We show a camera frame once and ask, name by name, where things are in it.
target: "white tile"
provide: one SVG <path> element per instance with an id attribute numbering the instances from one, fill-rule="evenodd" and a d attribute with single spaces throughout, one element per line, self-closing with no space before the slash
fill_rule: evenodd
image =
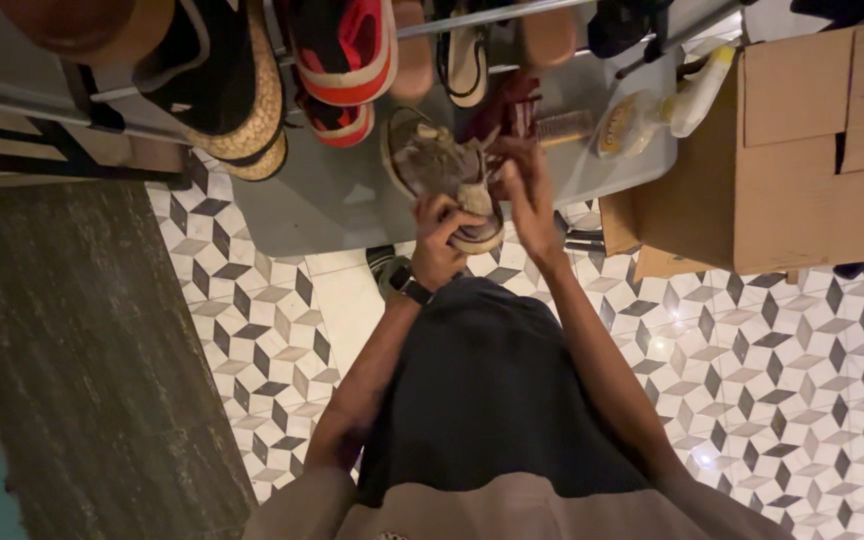
<path id="1" fill-rule="evenodd" d="M 368 266 L 312 276 L 332 354 L 344 377 L 376 329 L 385 303 Z"/>
<path id="2" fill-rule="evenodd" d="M 332 251 L 319 254 L 306 254 L 305 263 L 308 265 L 309 276 L 328 274 L 336 270 L 345 270 L 353 266 L 366 264 L 366 250 L 364 248 L 346 251 Z"/>

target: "plastic bottle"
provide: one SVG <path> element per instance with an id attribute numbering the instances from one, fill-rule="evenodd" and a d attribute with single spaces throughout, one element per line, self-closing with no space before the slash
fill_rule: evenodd
<path id="1" fill-rule="evenodd" d="M 691 135 L 709 113 L 735 55 L 736 49 L 721 45 L 678 93 L 660 97 L 652 90 L 641 90 L 619 101 L 599 122 L 595 155 L 602 160 L 635 156 L 665 126 L 673 137 Z"/>

